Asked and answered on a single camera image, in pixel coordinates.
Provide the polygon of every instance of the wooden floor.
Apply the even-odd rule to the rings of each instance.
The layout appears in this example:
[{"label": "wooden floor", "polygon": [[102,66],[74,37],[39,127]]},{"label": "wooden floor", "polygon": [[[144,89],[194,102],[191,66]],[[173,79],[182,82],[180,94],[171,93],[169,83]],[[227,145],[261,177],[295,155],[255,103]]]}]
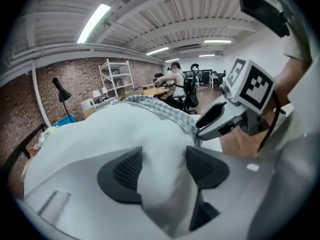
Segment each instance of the wooden floor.
[{"label": "wooden floor", "polygon": [[[219,89],[210,87],[201,87],[196,91],[199,105],[196,111],[202,115],[212,104],[212,102],[219,97]],[[270,124],[273,120],[273,113],[265,116],[266,121]],[[260,142],[263,140],[267,131],[261,132],[254,136],[249,136],[244,133],[239,126],[234,128],[230,133],[220,137],[222,151],[225,154],[240,157],[255,157]]]}]

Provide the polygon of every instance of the checkered fabric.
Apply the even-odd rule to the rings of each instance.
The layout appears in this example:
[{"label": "checkered fabric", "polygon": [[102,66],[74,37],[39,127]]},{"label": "checkered fabric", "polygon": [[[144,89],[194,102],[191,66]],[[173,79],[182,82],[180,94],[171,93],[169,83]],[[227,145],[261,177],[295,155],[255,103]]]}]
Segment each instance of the checkered fabric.
[{"label": "checkered fabric", "polygon": [[121,102],[125,102],[134,106],[138,105],[139,107],[154,113],[160,118],[165,118],[175,122],[181,127],[183,132],[192,137],[196,147],[201,146],[202,141],[197,138],[199,128],[196,127],[196,121],[182,110],[171,107],[157,98],[144,95],[129,96],[124,101],[118,101],[116,103]]}]

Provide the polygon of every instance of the ceiling light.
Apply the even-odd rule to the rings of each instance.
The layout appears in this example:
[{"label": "ceiling light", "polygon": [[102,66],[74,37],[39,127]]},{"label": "ceiling light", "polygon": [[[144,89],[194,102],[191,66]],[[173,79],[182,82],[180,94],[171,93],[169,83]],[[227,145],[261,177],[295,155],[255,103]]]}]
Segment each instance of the ceiling light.
[{"label": "ceiling light", "polygon": [[208,57],[208,56],[215,56],[215,54],[205,54],[205,55],[199,55],[199,57]]},{"label": "ceiling light", "polygon": [[154,51],[148,52],[148,53],[146,53],[146,55],[151,55],[151,54],[159,53],[159,52],[162,52],[162,51],[168,50],[168,49],[169,49],[169,47],[164,47],[164,48],[161,48],[161,49],[159,49],[159,50],[154,50]]},{"label": "ceiling light", "polygon": [[77,41],[77,43],[84,43],[91,31],[94,29],[94,27],[97,25],[97,23],[101,20],[101,18],[107,13],[107,11],[110,10],[110,6],[105,4],[100,4],[99,7],[95,10],[95,12],[92,14],[91,18],[86,23],[84,29],[81,32],[81,35]]},{"label": "ceiling light", "polygon": [[177,61],[179,60],[178,58],[174,58],[174,59],[170,59],[170,60],[167,60],[166,62],[174,62],[174,61]]},{"label": "ceiling light", "polygon": [[230,40],[205,40],[205,43],[226,43],[226,44],[230,44],[232,43],[232,41]]}]

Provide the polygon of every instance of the black desk lamp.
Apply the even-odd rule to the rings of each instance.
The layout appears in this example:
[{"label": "black desk lamp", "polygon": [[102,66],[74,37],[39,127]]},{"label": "black desk lamp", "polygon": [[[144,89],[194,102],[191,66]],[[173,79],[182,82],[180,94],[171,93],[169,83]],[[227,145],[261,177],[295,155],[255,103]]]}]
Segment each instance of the black desk lamp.
[{"label": "black desk lamp", "polygon": [[58,78],[55,77],[54,79],[52,79],[52,83],[54,84],[54,86],[59,91],[59,102],[63,103],[65,112],[67,113],[67,115],[68,115],[68,117],[70,119],[70,122],[73,123],[73,121],[71,119],[71,116],[69,115],[69,112],[68,112],[68,110],[66,108],[66,105],[65,105],[65,101],[71,97],[71,93],[68,92],[66,89],[64,89],[61,86],[61,83],[59,82]]}]

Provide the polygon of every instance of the brick wall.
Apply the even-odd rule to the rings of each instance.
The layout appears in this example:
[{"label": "brick wall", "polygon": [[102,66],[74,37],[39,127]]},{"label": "brick wall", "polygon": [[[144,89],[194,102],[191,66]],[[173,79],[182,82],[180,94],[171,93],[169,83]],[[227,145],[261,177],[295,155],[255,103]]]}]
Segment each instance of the brick wall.
[{"label": "brick wall", "polygon": [[[117,58],[109,60],[126,61]],[[84,119],[80,103],[92,98],[93,90],[99,89],[102,93],[103,84],[98,66],[105,62],[106,58],[81,58],[57,62],[36,70],[42,104],[52,124],[67,115],[59,102],[52,79],[57,77],[61,85],[72,94],[65,104],[69,113],[80,121]],[[135,87],[150,84],[154,75],[163,71],[161,65],[143,61],[130,60],[130,65]],[[0,115],[0,162],[3,164],[14,148],[43,122],[31,73],[21,75],[0,88]],[[16,197],[22,196],[20,176],[26,161],[25,156],[21,155],[9,177],[9,189]]]},{"label": "brick wall", "polygon": [[[126,62],[125,59],[109,58],[110,62]],[[68,92],[71,93],[71,98],[66,102],[66,108],[70,114],[74,114],[77,121],[84,119],[80,103],[92,98],[92,92],[99,89],[102,94],[102,81],[99,73],[99,65],[106,62],[106,58],[80,58],[57,62],[36,70],[38,89],[41,96],[42,104],[49,121],[53,124],[67,113],[59,103],[58,91],[52,83],[52,79],[57,77]],[[161,65],[130,60],[130,68],[133,78],[134,87],[150,84],[156,73],[162,72]]]},{"label": "brick wall", "polygon": [[[2,165],[16,146],[43,122],[31,74],[21,75],[0,88],[0,115]],[[20,155],[9,176],[8,186],[16,197],[22,196],[20,176],[26,161]]]}]

